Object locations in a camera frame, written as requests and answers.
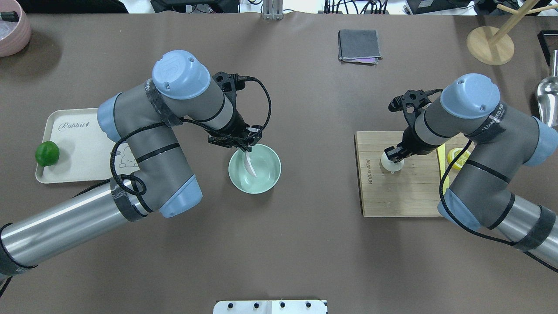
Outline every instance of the white tray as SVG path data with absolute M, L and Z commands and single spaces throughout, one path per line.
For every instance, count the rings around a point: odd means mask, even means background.
M 41 183 L 104 180 L 110 175 L 110 151 L 114 142 L 97 123 L 97 108 L 58 110 L 46 120 L 42 141 L 53 141 L 60 148 L 60 158 L 52 166 L 37 165 L 35 177 Z M 139 170 L 128 144 L 118 148 L 118 174 Z

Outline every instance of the robotic arm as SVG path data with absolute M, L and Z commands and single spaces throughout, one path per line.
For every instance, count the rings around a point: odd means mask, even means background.
M 390 111 L 404 112 L 409 127 L 401 143 L 385 150 L 388 159 L 426 155 L 463 133 L 476 146 L 438 211 L 454 221 L 447 207 L 473 231 L 496 229 L 509 239 L 504 242 L 558 267 L 556 214 L 507 190 L 521 165 L 539 165 L 552 155 L 558 132 L 501 102 L 498 87 L 483 75 L 460 77 L 431 103 L 428 96 L 438 91 L 408 91 L 390 103 Z
M 172 217 L 198 204 L 200 187 L 171 127 L 194 123 L 208 131 L 212 144 L 251 151 L 269 115 L 263 126 L 250 127 L 238 113 L 236 91 L 248 80 L 263 87 L 257 79 L 237 74 L 219 72 L 211 77 L 193 55 L 175 50 L 155 64 L 152 78 L 145 84 L 104 102 L 98 121 L 117 142 L 113 155 L 125 140 L 140 170 L 123 177 L 113 172 L 114 177 L 101 186 L 36 216 L 4 225 L 0 230 L 0 282 L 153 211 Z

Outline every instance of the wooden cutting board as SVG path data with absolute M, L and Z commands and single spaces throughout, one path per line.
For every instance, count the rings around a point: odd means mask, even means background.
M 380 165 L 384 149 L 401 142 L 402 131 L 357 132 L 360 204 L 364 217 L 436 217 L 440 197 L 440 171 L 436 151 L 425 156 L 411 156 L 399 172 L 391 173 Z M 446 155 L 462 148 L 467 138 L 462 134 L 446 143 Z M 452 169 L 453 181 L 458 171 Z

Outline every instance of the green lime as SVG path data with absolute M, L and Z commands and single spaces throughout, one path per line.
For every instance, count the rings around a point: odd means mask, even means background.
M 47 141 L 37 147 L 35 160 L 43 167 L 56 164 L 60 157 L 60 149 L 53 141 Z

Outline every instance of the pink bowl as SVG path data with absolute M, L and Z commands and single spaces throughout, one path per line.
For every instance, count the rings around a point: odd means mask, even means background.
M 20 16 L 20 21 L 16 28 L 0 40 L 0 57 L 13 55 L 23 49 L 31 38 L 31 26 L 29 19 L 15 0 L 0 0 L 0 12 L 16 11 Z

